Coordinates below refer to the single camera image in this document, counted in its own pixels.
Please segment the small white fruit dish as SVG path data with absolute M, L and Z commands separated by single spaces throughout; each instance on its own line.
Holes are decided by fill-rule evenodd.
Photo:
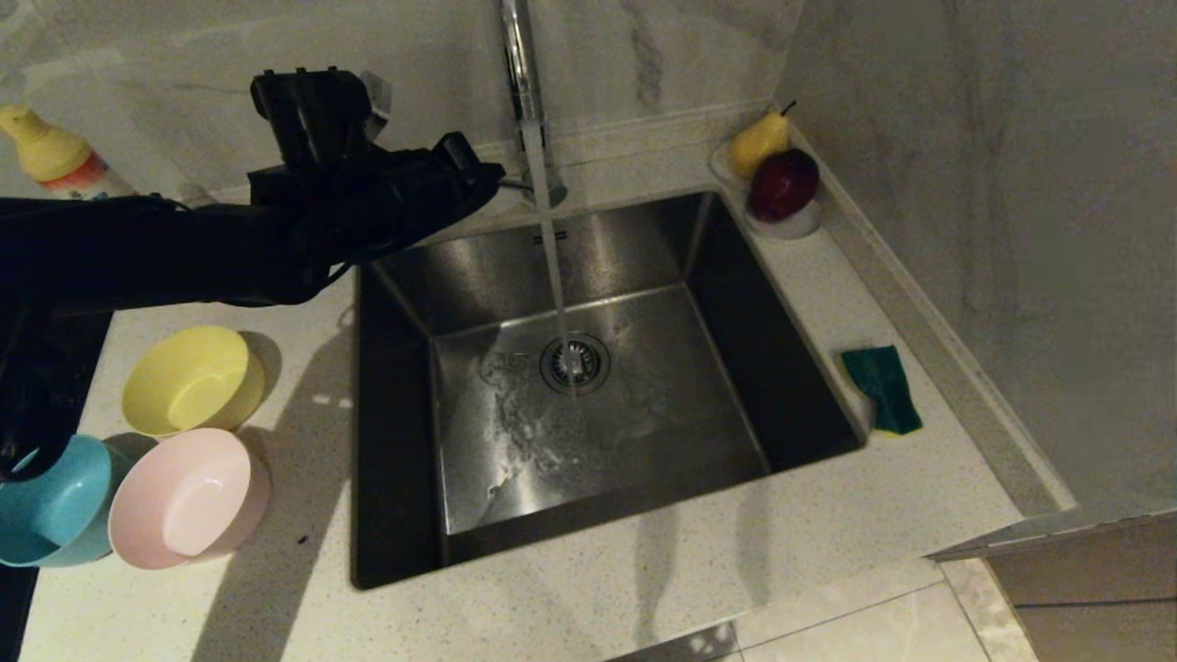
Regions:
M 754 217 L 751 207 L 749 207 L 751 184 L 743 179 L 743 177 L 736 176 L 736 172 L 731 168 L 729 147 L 730 140 L 719 143 L 709 155 L 709 166 L 712 173 L 725 186 L 734 191 L 738 201 L 740 201 L 739 212 L 742 218 L 749 223 L 749 227 L 756 234 L 773 241 L 794 241 L 812 236 L 820 229 L 819 216 L 822 205 L 816 198 L 807 201 L 806 206 L 786 218 L 785 221 L 769 223 Z

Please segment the light wooden cabinet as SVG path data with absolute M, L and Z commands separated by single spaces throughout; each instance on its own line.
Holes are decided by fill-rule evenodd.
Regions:
M 1177 662 L 1177 512 L 938 567 L 991 662 Z

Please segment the pink plastic bowl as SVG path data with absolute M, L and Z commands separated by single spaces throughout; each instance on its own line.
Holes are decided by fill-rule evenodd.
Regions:
M 270 469 L 235 433 L 198 428 L 160 441 L 121 482 L 109 545 L 133 568 L 164 570 L 234 552 L 270 505 Z

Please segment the stainless steel sink basin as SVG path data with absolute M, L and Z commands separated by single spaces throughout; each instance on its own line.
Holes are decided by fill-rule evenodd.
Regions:
M 421 245 L 359 272 L 350 578 L 377 589 L 864 446 L 718 191 Z M 612 369 L 556 393 L 543 349 Z

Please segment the blue plastic bowl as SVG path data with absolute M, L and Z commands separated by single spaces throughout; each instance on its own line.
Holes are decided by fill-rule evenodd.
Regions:
M 0 485 L 0 565 L 68 568 L 112 552 L 109 507 L 131 466 L 105 441 L 75 435 L 46 474 Z

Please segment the chrome faucet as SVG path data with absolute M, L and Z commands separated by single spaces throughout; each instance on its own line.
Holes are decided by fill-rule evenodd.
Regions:
M 524 155 L 524 176 L 517 188 L 526 191 L 538 208 L 547 211 L 558 207 L 565 200 L 567 188 L 556 172 L 554 164 L 551 163 L 541 71 L 538 66 L 538 49 L 533 42 L 527 0 L 497 0 L 497 13 L 503 34 L 514 123 Z

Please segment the yellow pear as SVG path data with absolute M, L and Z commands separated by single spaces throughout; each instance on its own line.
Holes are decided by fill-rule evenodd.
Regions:
M 734 176 L 750 181 L 769 155 L 782 154 L 782 151 L 789 148 L 789 113 L 794 105 L 797 100 L 792 100 L 783 110 L 769 110 L 733 137 L 727 158 Z

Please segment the orange yellow detergent bottle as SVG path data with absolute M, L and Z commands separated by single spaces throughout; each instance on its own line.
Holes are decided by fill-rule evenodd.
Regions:
M 109 200 L 137 194 L 91 143 L 45 121 L 29 106 L 0 106 L 0 130 L 16 146 L 25 176 L 59 200 Z

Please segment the yellow plastic bowl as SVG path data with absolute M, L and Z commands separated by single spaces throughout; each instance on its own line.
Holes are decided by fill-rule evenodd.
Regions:
M 142 353 L 124 385 L 121 411 L 152 439 L 195 428 L 232 430 L 257 410 L 265 386 L 262 364 L 238 331 L 185 327 Z

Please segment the round metal drain strainer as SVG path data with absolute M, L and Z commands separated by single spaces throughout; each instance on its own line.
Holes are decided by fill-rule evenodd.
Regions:
M 594 393 L 612 369 L 609 347 L 592 335 L 570 335 L 552 339 L 539 360 L 541 380 L 556 393 Z

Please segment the yellow green sponge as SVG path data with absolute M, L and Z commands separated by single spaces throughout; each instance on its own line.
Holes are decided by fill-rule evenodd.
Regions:
M 898 347 L 857 347 L 842 351 L 840 360 L 850 380 L 875 403 L 875 430 L 904 436 L 923 428 Z

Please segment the dark red apple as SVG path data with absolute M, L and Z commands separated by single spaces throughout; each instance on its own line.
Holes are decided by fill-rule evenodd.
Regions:
M 749 186 L 749 210 L 760 221 L 786 221 L 814 198 L 819 183 L 819 166 L 806 151 L 769 155 Z

